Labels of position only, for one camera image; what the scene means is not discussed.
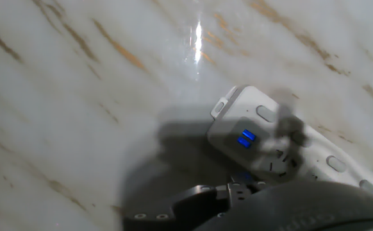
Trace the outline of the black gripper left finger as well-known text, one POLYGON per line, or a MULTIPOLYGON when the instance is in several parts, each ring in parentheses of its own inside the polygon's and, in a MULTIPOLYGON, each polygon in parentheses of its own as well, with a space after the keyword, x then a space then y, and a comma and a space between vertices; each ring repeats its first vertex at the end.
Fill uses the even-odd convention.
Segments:
POLYGON ((229 209, 226 186, 197 185, 173 196, 133 207, 122 216, 123 231, 194 230, 229 209))

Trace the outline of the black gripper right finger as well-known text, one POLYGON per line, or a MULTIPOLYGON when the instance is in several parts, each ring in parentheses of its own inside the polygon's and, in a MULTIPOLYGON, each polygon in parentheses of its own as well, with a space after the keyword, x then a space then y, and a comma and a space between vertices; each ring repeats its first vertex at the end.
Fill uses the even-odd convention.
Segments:
POLYGON ((307 143, 304 122, 287 104, 278 106, 269 137, 260 141, 252 174, 262 180, 298 180, 304 165, 301 149, 307 143))

